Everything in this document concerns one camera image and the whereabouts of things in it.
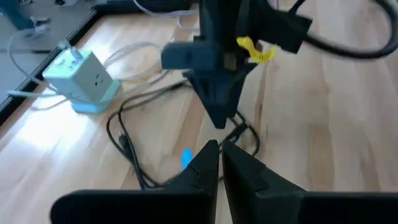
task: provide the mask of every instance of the cable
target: cable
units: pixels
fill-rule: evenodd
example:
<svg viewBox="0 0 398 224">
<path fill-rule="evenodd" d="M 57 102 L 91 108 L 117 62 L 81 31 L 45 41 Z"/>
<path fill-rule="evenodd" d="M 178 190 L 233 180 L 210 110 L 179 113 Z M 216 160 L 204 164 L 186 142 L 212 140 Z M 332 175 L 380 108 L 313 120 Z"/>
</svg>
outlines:
<svg viewBox="0 0 398 224">
<path fill-rule="evenodd" d="M 130 111 L 133 110 L 135 108 L 138 108 L 142 105 L 145 105 L 147 103 L 150 103 L 151 101 L 154 101 L 156 99 L 158 99 L 161 96 L 164 96 L 166 93 L 177 90 L 177 89 L 181 89 L 181 88 L 189 88 L 190 90 L 192 90 L 192 86 L 187 85 L 187 81 L 184 80 L 182 82 L 177 82 L 174 83 L 173 85 L 169 85 L 167 87 L 158 89 L 158 90 L 154 90 L 154 91 L 150 91 L 148 93 L 143 93 L 140 95 L 136 95 L 136 96 L 132 96 L 128 99 L 126 99 L 120 106 L 120 108 L 113 112 L 109 118 L 108 121 L 106 122 L 106 132 L 108 134 L 109 139 L 111 140 L 112 144 L 115 146 L 115 148 L 132 164 L 134 170 L 136 171 L 136 175 L 137 175 L 137 179 L 138 179 L 138 183 L 140 185 L 140 188 L 142 190 L 145 189 L 157 189 L 157 188 L 161 188 L 164 187 L 165 185 L 167 185 L 169 182 L 171 182 L 175 177 L 170 178 L 169 180 L 167 180 L 164 183 L 160 183 L 155 181 L 153 178 L 151 178 L 140 166 L 138 158 L 137 158 L 137 154 L 136 154 L 136 150 L 135 147 L 132 143 L 132 140 L 130 138 L 130 135 L 128 133 L 128 130 L 124 124 L 123 118 L 122 118 L 122 114 L 126 111 Z M 127 105 L 128 103 L 134 101 L 134 100 L 138 100 L 140 98 L 145 98 L 146 99 L 133 104 L 133 105 Z M 122 128 L 122 132 L 121 135 L 119 136 L 119 143 L 116 142 L 115 138 L 113 137 L 111 130 L 110 130 L 110 123 L 111 120 L 115 117 L 118 117 L 118 121 L 121 125 Z M 254 152 L 252 153 L 252 156 L 255 156 L 259 150 L 260 150 L 260 139 L 259 136 L 257 134 L 257 132 L 254 130 L 254 128 L 247 123 L 246 118 L 240 113 L 237 112 L 237 116 L 242 120 L 242 124 L 238 124 L 238 122 L 234 119 L 234 118 L 230 118 L 231 122 L 235 125 L 235 129 L 229 134 L 227 135 L 226 138 L 224 138 L 221 142 L 220 142 L 220 146 L 222 146 L 222 144 L 225 141 L 231 141 L 233 143 L 235 143 L 240 135 L 242 135 L 242 133 L 246 130 L 249 129 L 250 132 L 253 133 L 254 136 L 254 140 L 256 142 L 256 147 Z"/>
<path fill-rule="evenodd" d="M 114 61 L 120 59 L 122 56 L 126 55 L 127 53 L 131 53 L 136 50 L 139 50 L 141 47 L 154 47 L 159 50 L 159 53 L 161 53 L 161 51 L 163 49 L 163 47 L 160 46 L 159 44 L 149 42 L 149 41 L 142 41 L 142 42 L 136 42 L 133 44 L 129 44 L 129 45 L 124 46 L 124 47 L 120 48 L 119 50 L 115 51 L 113 54 L 111 54 L 111 56 L 109 56 L 105 60 L 104 67 L 108 68 L 112 63 L 114 63 Z M 137 74 L 130 75 L 126 78 L 118 78 L 118 80 L 121 80 L 121 81 L 137 80 L 137 79 L 144 78 L 146 75 L 153 75 L 156 72 L 156 70 L 159 69 L 156 67 L 156 65 L 159 65 L 159 64 L 160 64 L 160 59 L 158 59 L 147 70 L 137 73 Z"/>
<path fill-rule="evenodd" d="M 139 4 L 137 0 L 133 0 L 133 1 L 136 4 L 136 6 L 139 9 L 141 9 L 144 13 L 146 13 L 150 16 L 154 16 L 154 17 L 189 16 L 189 15 L 192 15 L 195 13 L 194 10 L 179 10 L 179 11 L 174 11 L 174 12 L 156 13 L 156 12 L 152 12 L 152 11 L 144 8 L 144 6 L 141 6 L 141 4 Z"/>
<path fill-rule="evenodd" d="M 63 99 L 61 101 L 58 101 L 58 102 L 56 102 L 56 103 L 54 103 L 54 104 L 52 104 L 50 106 L 46 106 L 46 107 L 40 107 L 39 108 L 39 107 L 36 107 L 36 106 L 31 106 L 29 109 L 32 110 L 32 111 L 46 111 L 46 110 L 50 110 L 52 108 L 55 108 L 55 107 L 63 104 L 66 101 L 68 101 L 68 99 Z"/>
<path fill-rule="evenodd" d="M 38 85 L 44 85 L 44 86 L 46 86 L 48 89 L 54 91 L 55 93 L 31 93 L 31 92 L 25 92 L 25 91 L 14 91 L 14 90 L 12 90 L 12 91 L 8 91 L 8 94 L 9 94 L 9 95 L 12 95 L 12 96 L 20 96 L 20 97 L 33 97 L 33 98 L 38 98 L 38 97 L 44 97 L 44 98 L 45 98 L 45 97 L 53 97 L 53 96 L 60 96 L 60 95 L 63 95 L 63 96 L 64 96 L 65 98 L 67 98 L 68 100 L 71 100 L 71 101 L 74 101 L 74 102 L 78 102 L 78 103 L 100 104 L 100 103 L 105 103 L 105 102 L 113 101 L 113 100 L 115 100 L 115 99 L 118 99 L 118 98 L 120 98 L 120 97 L 123 97 L 123 96 L 126 95 L 126 94 L 131 94 L 131 93 L 134 93 L 134 92 L 136 92 L 136 91 L 139 91 L 139 90 L 143 90 L 143 89 L 145 89 L 145 88 L 148 88 L 148 87 L 152 86 L 153 84 L 155 84 L 155 83 L 161 81 L 161 79 L 163 79 L 163 78 L 168 74 L 168 72 L 169 72 L 168 70 L 164 70 L 158 77 L 154 78 L 153 80 L 150 80 L 149 82 L 147 82 L 147 83 L 145 83 L 145 84 L 142 84 L 142 85 L 139 85 L 139 86 L 137 86 L 137 87 L 131 88 L 130 90 L 125 91 L 125 92 L 123 92 L 123 93 L 120 93 L 120 94 L 116 95 L 115 97 L 113 97 L 113 98 L 111 98 L 111 99 L 109 99 L 109 100 L 104 100 L 104 101 L 85 101 L 85 100 L 81 100 L 81 99 L 79 99 L 79 98 L 72 97 L 72 96 L 70 96 L 70 95 L 68 95 L 68 94 L 66 94 L 66 93 L 62 93 L 61 91 L 58 91 L 56 88 L 50 86 L 48 83 L 45 83 L 45 82 L 43 82 L 42 80 L 39 80 L 38 78 L 36 78 L 36 77 L 34 76 L 34 74 L 29 74 L 29 73 L 27 73 L 27 72 L 16 62 L 16 60 L 15 60 L 15 58 L 14 58 L 14 55 L 13 55 L 13 53 L 12 53 L 12 44 L 13 44 L 14 39 L 15 39 L 18 35 L 27 34 L 28 32 L 32 32 L 32 31 L 34 31 L 34 30 L 33 30 L 33 29 L 20 30 L 20 31 L 16 32 L 14 35 L 12 35 L 12 37 L 10 38 L 10 40 L 9 40 L 9 42 L 8 42 L 8 44 L 7 44 L 8 56 L 9 56 L 11 62 L 15 65 L 15 67 L 16 67 L 20 72 L 22 72 L 22 74 L 24 74 L 29 80 L 32 80 L 34 83 L 36 83 L 36 84 L 38 84 Z M 120 49 L 121 51 L 117 50 L 117 51 L 116 51 L 115 53 L 113 53 L 113 54 L 110 56 L 110 58 L 107 59 L 105 62 L 106 62 L 107 65 L 110 65 L 110 64 L 113 63 L 117 58 L 120 57 L 120 55 L 119 55 L 120 53 L 124 53 L 124 54 L 125 54 L 125 51 L 127 51 L 127 50 L 136 50 L 138 47 L 146 47 L 146 46 L 153 46 L 153 47 L 158 48 L 160 51 L 162 50 L 162 47 L 159 46 L 159 45 L 157 45 L 157 44 L 155 44 L 155 43 L 152 43 L 152 42 L 138 42 L 138 43 L 134 43 L 134 44 L 128 45 L 128 46 L 126 46 L 126 47 L 124 47 L 124 48 L 121 48 L 121 49 Z M 159 62 L 159 60 L 158 60 L 153 66 L 151 66 L 149 69 L 147 69 L 146 71 L 144 71 L 144 72 L 142 72 L 142 73 L 139 73 L 139 74 L 136 74 L 136 75 L 132 75 L 132 76 L 127 77 L 127 78 L 123 78 L 123 79 L 121 79 L 121 81 L 133 80 L 133 79 L 142 78 L 142 77 L 144 77 L 144 76 L 150 74 L 150 72 L 155 72 L 155 66 L 158 64 L 158 62 Z"/>
<path fill-rule="evenodd" d="M 181 16 L 177 17 L 177 25 L 181 30 L 189 31 L 189 32 L 199 32 L 200 28 L 193 28 L 193 27 L 183 27 L 181 24 Z"/>
<path fill-rule="evenodd" d="M 297 2 L 292 6 L 292 8 L 289 10 L 289 13 L 291 14 L 296 14 L 297 10 L 299 7 L 305 2 L 305 0 L 297 0 Z"/>
<path fill-rule="evenodd" d="M 136 6 L 141 9 L 144 13 L 150 15 L 150 16 L 154 16 L 154 17 L 175 17 L 177 16 L 177 25 L 181 30 L 184 31 L 200 31 L 199 28 L 191 28 L 191 27 L 183 27 L 181 25 L 181 20 L 180 17 L 181 16 L 191 16 L 194 14 L 198 14 L 196 11 L 194 10 L 181 10 L 181 11 L 174 11 L 174 12 L 166 12 L 166 13 L 156 13 L 156 12 L 152 12 L 146 8 L 144 8 L 143 6 L 141 6 L 137 0 L 133 0 L 134 3 L 136 4 Z"/>
<path fill-rule="evenodd" d="M 356 59 L 376 59 L 376 58 L 385 57 L 393 53 L 398 48 L 398 4 L 396 3 L 396 0 L 373 0 L 373 1 L 385 10 L 386 14 L 389 17 L 390 27 L 391 27 L 391 36 L 388 43 L 379 50 L 360 51 L 357 49 L 351 49 L 349 47 L 333 44 L 330 41 L 322 40 L 321 38 L 315 35 L 307 33 L 306 30 L 302 29 L 301 27 L 295 26 L 289 21 L 286 21 L 286 24 L 288 24 L 288 26 L 294 31 L 296 31 L 298 34 L 302 34 L 303 36 L 305 36 L 304 41 L 306 41 L 308 44 L 320 50 L 326 51 L 330 54 L 339 55 L 341 57 L 356 58 Z"/>
</svg>

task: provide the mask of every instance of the blue piece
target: blue piece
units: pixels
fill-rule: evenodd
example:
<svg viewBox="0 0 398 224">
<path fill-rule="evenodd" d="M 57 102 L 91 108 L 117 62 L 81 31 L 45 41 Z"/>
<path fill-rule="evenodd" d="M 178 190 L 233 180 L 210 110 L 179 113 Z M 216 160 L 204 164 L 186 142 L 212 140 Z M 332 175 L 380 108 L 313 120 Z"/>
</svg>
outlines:
<svg viewBox="0 0 398 224">
<path fill-rule="evenodd" d="M 181 156 L 182 169 L 187 168 L 187 166 L 192 161 L 192 159 L 193 159 L 193 155 L 192 155 L 191 149 L 186 148 Z"/>
<path fill-rule="evenodd" d="M 88 104 L 88 103 L 71 102 L 70 104 L 72 106 L 72 109 L 79 113 L 92 113 L 92 114 L 102 113 L 112 103 L 111 99 L 118 94 L 120 86 L 121 84 L 119 80 L 113 80 L 112 85 L 108 88 L 106 94 L 103 97 L 104 103 Z"/>
</svg>

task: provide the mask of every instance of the power strip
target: power strip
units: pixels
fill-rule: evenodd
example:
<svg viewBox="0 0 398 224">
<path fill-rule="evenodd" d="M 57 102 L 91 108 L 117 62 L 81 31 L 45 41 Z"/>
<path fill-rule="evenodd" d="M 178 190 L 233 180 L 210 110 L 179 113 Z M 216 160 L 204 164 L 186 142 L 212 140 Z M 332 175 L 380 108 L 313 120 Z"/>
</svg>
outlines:
<svg viewBox="0 0 398 224">
<path fill-rule="evenodd" d="M 67 98 L 73 98 L 72 108 L 80 113 L 103 112 L 121 86 L 90 50 L 63 50 L 43 77 Z"/>
</svg>

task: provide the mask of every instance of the wooden floor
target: wooden floor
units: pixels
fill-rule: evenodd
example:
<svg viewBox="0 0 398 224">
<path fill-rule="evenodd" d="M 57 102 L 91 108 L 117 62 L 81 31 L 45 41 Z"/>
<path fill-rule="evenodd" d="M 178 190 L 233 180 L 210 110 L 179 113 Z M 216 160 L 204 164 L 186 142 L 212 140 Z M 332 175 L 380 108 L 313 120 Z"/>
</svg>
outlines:
<svg viewBox="0 0 398 224">
<path fill-rule="evenodd" d="M 292 1 L 281 0 L 281 6 Z M 384 14 L 369 1 L 308 0 L 300 13 L 314 18 L 312 31 L 337 42 L 374 48 L 388 38 Z M 104 17 L 80 42 L 105 59 L 120 47 L 148 40 L 165 44 L 190 34 L 175 19 L 145 15 Z M 186 26 L 195 17 L 184 18 Z M 109 67 L 114 77 L 155 62 L 152 49 Z M 298 55 L 278 51 L 245 83 L 239 109 L 261 135 L 258 159 L 309 190 L 398 190 L 398 54 L 356 62 L 303 45 Z M 153 86 L 181 80 L 171 73 Z M 128 83 L 124 89 L 135 84 Z M 138 189 L 133 169 L 108 140 L 105 122 L 120 102 L 101 115 L 76 114 L 62 98 L 26 101 L 0 129 L 0 223 L 48 223 L 51 204 L 77 189 Z M 145 170 L 158 180 L 176 174 L 186 147 L 197 153 L 222 139 L 199 99 L 189 90 L 166 95 L 125 114 Z M 120 127 L 111 124 L 114 134 Z M 239 143 L 252 151 L 248 134 Z M 226 194 L 218 191 L 217 223 L 231 223 Z"/>
</svg>

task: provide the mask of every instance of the black mount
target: black mount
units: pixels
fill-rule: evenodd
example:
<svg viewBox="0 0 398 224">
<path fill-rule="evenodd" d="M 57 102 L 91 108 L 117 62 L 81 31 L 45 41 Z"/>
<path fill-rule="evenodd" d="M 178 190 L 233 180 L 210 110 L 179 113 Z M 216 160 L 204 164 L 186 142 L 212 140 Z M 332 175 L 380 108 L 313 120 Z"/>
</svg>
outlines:
<svg viewBox="0 0 398 224">
<path fill-rule="evenodd" d="M 193 42 L 171 42 L 162 52 L 164 69 L 187 69 L 187 77 L 216 128 L 232 118 L 246 75 L 256 66 L 237 37 L 250 37 L 297 53 L 312 20 L 277 11 L 267 0 L 201 0 L 200 35 Z M 299 33 L 292 26 L 305 32 Z"/>
<path fill-rule="evenodd" d="M 397 223 L 398 194 L 307 192 L 238 146 L 223 144 L 224 182 L 234 224 Z M 214 224 L 218 143 L 209 141 L 162 190 L 81 190 L 58 199 L 54 224 Z"/>
</svg>

